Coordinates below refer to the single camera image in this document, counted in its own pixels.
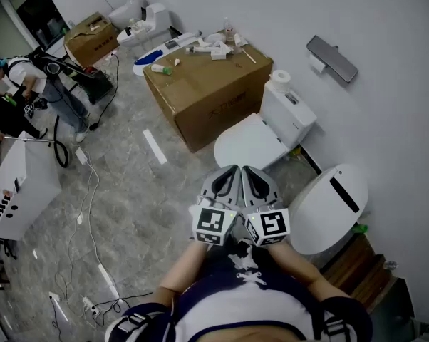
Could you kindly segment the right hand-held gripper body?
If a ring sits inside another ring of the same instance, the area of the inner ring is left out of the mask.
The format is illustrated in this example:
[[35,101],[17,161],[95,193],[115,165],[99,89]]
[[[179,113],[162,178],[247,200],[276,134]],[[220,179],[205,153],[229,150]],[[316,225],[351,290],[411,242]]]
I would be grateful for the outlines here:
[[284,241],[290,235],[289,210],[280,200],[243,211],[244,226],[257,247]]

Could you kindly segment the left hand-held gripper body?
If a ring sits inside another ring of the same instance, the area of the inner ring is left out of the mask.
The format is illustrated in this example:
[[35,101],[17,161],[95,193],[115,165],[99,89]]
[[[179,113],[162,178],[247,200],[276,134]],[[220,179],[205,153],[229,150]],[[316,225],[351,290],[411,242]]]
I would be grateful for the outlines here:
[[239,217],[240,199],[239,190],[222,197],[201,191],[197,204],[190,207],[192,238],[213,246],[224,245]]

